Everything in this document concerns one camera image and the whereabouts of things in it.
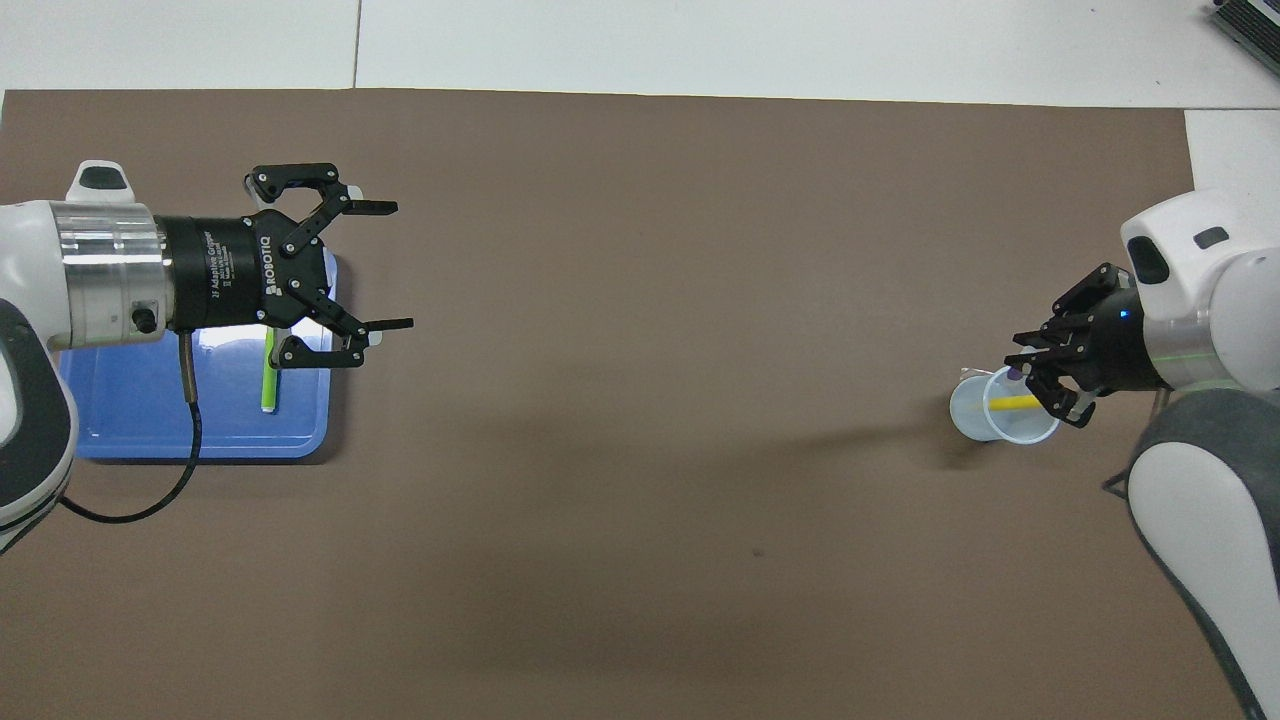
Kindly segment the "clear plastic cup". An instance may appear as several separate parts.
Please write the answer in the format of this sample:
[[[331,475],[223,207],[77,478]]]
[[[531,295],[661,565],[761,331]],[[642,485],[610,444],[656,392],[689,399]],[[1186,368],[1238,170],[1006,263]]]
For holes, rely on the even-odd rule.
[[[1023,382],[1011,383],[1004,368],[997,372],[968,370],[950,396],[948,411],[955,428],[977,442],[1038,445],[1061,425],[1043,411],[989,413],[986,400],[1012,395],[1030,395]]]

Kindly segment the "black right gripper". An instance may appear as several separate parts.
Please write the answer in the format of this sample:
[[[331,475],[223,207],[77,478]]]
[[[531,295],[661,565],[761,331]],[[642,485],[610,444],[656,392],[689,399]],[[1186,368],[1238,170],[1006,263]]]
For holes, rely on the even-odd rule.
[[[1004,359],[1052,418],[1083,428],[1100,395],[1169,387],[1147,351],[1135,287],[1129,270],[1102,263],[1051,304],[1048,320],[1012,336],[1018,346],[1059,346],[1025,347]]]

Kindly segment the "grey ribbed device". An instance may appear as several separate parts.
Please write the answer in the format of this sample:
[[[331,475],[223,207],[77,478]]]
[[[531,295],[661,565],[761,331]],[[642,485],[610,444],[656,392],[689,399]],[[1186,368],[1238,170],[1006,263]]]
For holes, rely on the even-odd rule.
[[[1280,67],[1280,0],[1211,0],[1210,19],[1263,64]]]

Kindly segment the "blue plastic tray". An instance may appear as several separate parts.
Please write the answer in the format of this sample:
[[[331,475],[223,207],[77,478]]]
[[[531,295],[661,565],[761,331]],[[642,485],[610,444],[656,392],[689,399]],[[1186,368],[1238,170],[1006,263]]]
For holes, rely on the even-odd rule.
[[[268,413],[268,328],[233,325],[195,332],[195,373],[205,461],[285,461],[323,445],[330,411],[328,369],[276,375]],[[59,372],[78,407],[76,455],[95,460],[184,459],[189,410],[180,383],[178,338],[61,354]]]

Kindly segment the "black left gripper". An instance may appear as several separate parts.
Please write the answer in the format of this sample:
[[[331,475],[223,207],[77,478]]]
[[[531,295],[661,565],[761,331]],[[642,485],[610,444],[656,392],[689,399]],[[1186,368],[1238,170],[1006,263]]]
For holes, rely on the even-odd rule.
[[[364,199],[332,163],[259,165],[246,187],[268,206],[289,190],[312,190],[320,202],[300,224],[275,210],[236,218],[157,215],[170,263],[169,329],[289,328],[308,316],[330,331],[332,348],[317,351],[294,334],[278,340],[270,364],[289,370],[362,366],[375,336],[415,327],[411,316],[361,322],[346,311],[329,297],[325,251],[311,242],[339,215],[388,217],[398,202]]]

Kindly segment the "brown table mat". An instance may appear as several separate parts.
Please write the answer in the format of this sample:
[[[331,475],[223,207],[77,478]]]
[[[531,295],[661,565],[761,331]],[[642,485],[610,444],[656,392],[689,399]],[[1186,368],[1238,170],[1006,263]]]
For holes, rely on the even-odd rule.
[[[412,316],[317,455],[0,557],[0,720],[1239,720],[1102,484],[1149,396],[1018,447],[965,366],[1193,186],[1179,110],[425,91],[15,92],[0,202],[86,159],[229,217],[330,161]]]

